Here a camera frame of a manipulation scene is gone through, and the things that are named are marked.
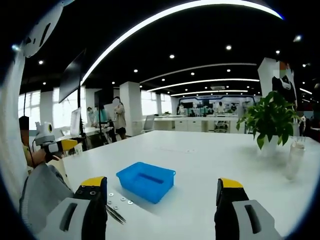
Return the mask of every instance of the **black ceiling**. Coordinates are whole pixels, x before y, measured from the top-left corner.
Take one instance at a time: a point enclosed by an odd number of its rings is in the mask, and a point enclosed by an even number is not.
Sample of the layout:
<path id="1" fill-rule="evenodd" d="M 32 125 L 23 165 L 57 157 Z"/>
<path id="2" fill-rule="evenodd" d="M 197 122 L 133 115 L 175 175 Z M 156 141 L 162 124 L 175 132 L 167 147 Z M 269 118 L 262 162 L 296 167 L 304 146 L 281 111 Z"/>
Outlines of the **black ceiling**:
<path id="1" fill-rule="evenodd" d="M 33 6 L 38 4 L 39 9 L 45 11 L 54 1 L 46 1 L 46 4 L 40 0 L 33 2 Z M 63 9 L 55 30 L 41 50 L 26 60 L 23 83 L 29 83 L 25 89 L 58 86 L 61 73 L 83 49 L 86 49 L 85 73 L 96 58 L 127 30 L 158 12 L 186 2 L 191 1 L 76 0 Z M 316 70 L 320 63 L 317 32 L 313 33 L 311 27 L 317 18 L 316 10 L 309 7 L 308 1 L 303 1 L 304 5 L 295 1 L 265 2 L 285 20 L 257 9 L 233 5 L 202 6 L 164 17 L 116 47 L 85 84 L 99 87 L 102 81 L 115 82 L 115 86 L 127 81 L 140 83 L 177 70 L 221 63 L 253 63 L 257 66 L 229 65 L 187 70 L 144 82 L 142 89 L 208 79 L 259 79 L 258 66 L 264 57 L 270 57 L 289 62 L 295 71 L 296 85 L 301 87 L 305 82 L 303 88 L 311 90 L 310 82 L 319 77 Z M 21 7 L 18 9 L 14 8 L 17 1 L 11 0 L 8 4 L 18 16 L 17 22 L 20 20 L 25 26 L 16 26 L 18 32 L 13 32 L 13 27 L 4 29 L 9 36 L 5 45 L 7 52 L 28 32 L 28 27 L 37 19 L 35 16 L 41 14 L 40 10 L 25 2 L 19 3 Z M 297 34 L 302 35 L 301 42 L 293 42 Z M 232 50 L 227 51 L 226 45 L 232 45 Z M 44 64 L 39 65 L 39 60 L 44 60 Z M 197 83 L 160 92 L 181 93 L 186 88 L 189 92 L 204 91 L 209 85 L 212 83 Z M 261 91 L 256 82 L 224 82 L 223 85 L 243 90 L 250 85 L 250 94 Z"/>

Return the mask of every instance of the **potted plant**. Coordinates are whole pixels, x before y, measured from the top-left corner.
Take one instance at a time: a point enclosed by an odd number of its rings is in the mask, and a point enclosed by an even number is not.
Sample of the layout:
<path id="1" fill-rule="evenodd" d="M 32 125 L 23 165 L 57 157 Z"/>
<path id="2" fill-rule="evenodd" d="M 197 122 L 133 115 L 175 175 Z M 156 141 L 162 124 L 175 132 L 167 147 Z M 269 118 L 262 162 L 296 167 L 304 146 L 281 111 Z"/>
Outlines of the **potted plant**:
<path id="1" fill-rule="evenodd" d="M 246 122 L 247 129 L 252 129 L 253 139 L 256 134 L 256 142 L 262 150 L 268 148 L 268 152 L 275 152 L 276 146 L 285 145 L 289 136 L 293 136 L 294 119 L 300 119 L 284 97 L 276 91 L 271 91 L 266 97 L 248 108 L 247 113 L 237 121 L 236 128 L 239 130 L 240 124 Z"/>

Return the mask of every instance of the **workbench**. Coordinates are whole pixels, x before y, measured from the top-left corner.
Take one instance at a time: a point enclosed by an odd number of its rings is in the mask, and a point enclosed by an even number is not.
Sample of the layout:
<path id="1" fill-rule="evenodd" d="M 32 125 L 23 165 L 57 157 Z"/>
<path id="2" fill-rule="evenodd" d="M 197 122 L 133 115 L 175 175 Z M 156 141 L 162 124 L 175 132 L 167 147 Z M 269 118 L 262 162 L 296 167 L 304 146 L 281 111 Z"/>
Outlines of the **workbench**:
<path id="1" fill-rule="evenodd" d="M 239 131 L 236 129 L 237 115 L 208 115 L 206 117 L 156 117 L 154 119 L 155 130 L 182 131 L 182 132 L 213 132 L 218 121 L 228 124 L 227 133 L 245 133 L 245 124 L 240 125 Z"/>
<path id="2" fill-rule="evenodd" d="M 107 177 L 108 199 L 126 219 L 124 225 L 109 217 L 108 240 L 215 239 L 214 215 L 218 178 L 243 184 L 251 200 L 257 200 L 275 219 L 275 228 L 287 236 L 308 209 L 320 173 L 320 143 L 306 138 L 305 154 L 296 180 L 283 176 L 289 157 L 287 144 L 276 155 L 259 158 L 250 134 L 152 131 L 63 159 L 73 190 L 81 182 Z M 176 171 L 173 188 L 158 204 L 124 190 L 116 173 L 136 162 Z M 132 200 L 133 205 L 120 201 Z"/>

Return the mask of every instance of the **curved led light strip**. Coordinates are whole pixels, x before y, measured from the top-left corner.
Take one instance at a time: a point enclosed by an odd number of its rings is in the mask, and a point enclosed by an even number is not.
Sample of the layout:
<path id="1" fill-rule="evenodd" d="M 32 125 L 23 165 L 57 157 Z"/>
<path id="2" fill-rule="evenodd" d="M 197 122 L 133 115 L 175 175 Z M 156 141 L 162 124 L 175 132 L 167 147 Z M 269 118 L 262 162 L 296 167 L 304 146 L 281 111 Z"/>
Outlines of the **curved led light strip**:
<path id="1" fill-rule="evenodd" d="M 300 88 L 300 90 L 303 91 L 303 92 L 305 92 L 305 93 L 307 93 L 307 94 L 311 94 L 311 95 L 312 95 L 312 92 L 307 91 L 307 90 L 305 90 L 305 89 L 303 89 L 303 88 Z"/>
<path id="2" fill-rule="evenodd" d="M 161 86 L 157 88 L 153 88 L 148 90 L 147 92 L 152 92 L 160 89 L 167 89 L 167 88 L 172 88 L 176 86 L 181 86 L 181 85 L 187 85 L 187 84 L 199 84 L 199 83 L 208 83 L 208 82 L 220 82 L 220 81 L 248 81 L 248 82 L 260 82 L 258 79 L 246 79 L 246 78 L 221 78 L 221 79 L 208 79 L 208 80 L 199 80 L 199 81 L 187 81 L 187 82 L 182 82 L 182 83 L 177 83 L 177 84 L 172 84 L 168 86 Z"/>
<path id="3" fill-rule="evenodd" d="M 218 66 L 257 66 L 257 64 L 256 63 L 238 63 L 237 62 L 237 63 L 215 63 L 215 64 L 209 64 L 209 65 L 193 66 L 193 67 L 180 69 L 180 70 L 177 70 L 177 71 L 171 71 L 171 72 L 167 72 L 167 73 L 162 74 L 162 75 L 151 77 L 151 78 L 149 78 L 147 80 L 141 81 L 140 84 L 143 84 L 145 82 L 151 81 L 153 79 L 162 78 L 164 76 L 171 75 L 171 74 L 177 74 L 177 73 L 181 73 L 181 72 L 185 72 L 185 71 L 189 71 L 189 70 L 194 70 L 194 69 L 203 69 L 203 68 L 218 67 Z"/>
<path id="4" fill-rule="evenodd" d="M 248 90 L 212 90 L 212 91 L 194 91 L 194 92 L 184 92 L 170 95 L 171 97 L 183 96 L 190 94 L 210 94 L 210 93 L 247 93 Z"/>
<path id="5" fill-rule="evenodd" d="M 196 7 L 201 6 L 209 6 L 209 5 L 238 5 L 238 6 L 244 6 L 249 7 L 253 9 L 258 9 L 261 11 L 264 11 L 266 13 L 272 14 L 280 19 L 283 20 L 283 17 L 281 17 L 278 13 L 276 13 L 274 10 L 262 6 L 257 3 L 253 3 L 250 1 L 244 1 L 244 0 L 198 0 L 198 1 L 192 1 L 187 2 L 178 6 L 171 7 L 169 9 L 166 9 L 162 12 L 157 13 L 156 15 L 153 15 L 146 20 L 140 22 L 133 28 L 131 28 L 129 31 L 127 31 L 125 34 L 123 34 L 121 37 L 119 37 L 114 43 L 112 43 L 98 58 L 97 60 L 92 64 L 92 66 L 89 68 L 89 70 L 86 72 L 86 74 L 83 76 L 80 85 L 84 84 L 85 80 L 89 77 L 89 75 L 92 73 L 92 71 L 98 66 L 98 64 L 113 50 L 115 49 L 119 44 L 121 44 L 124 40 L 126 40 L 128 37 L 130 37 L 135 32 L 139 31 L 140 29 L 144 28 L 145 26 L 164 18 L 170 14 L 174 14 L 186 9 L 192 9 Z"/>

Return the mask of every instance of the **clear plastic bottle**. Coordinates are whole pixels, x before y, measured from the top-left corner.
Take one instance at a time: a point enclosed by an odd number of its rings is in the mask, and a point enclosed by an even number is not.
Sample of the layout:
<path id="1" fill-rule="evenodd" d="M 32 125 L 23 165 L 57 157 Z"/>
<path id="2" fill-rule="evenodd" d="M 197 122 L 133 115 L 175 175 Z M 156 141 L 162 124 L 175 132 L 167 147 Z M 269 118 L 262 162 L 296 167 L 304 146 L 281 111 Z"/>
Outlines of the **clear plastic bottle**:
<path id="1" fill-rule="evenodd" d="M 304 158 L 304 153 L 305 145 L 302 142 L 294 141 L 291 144 L 289 159 L 284 171 L 284 175 L 288 180 L 293 180 L 297 175 Z"/>

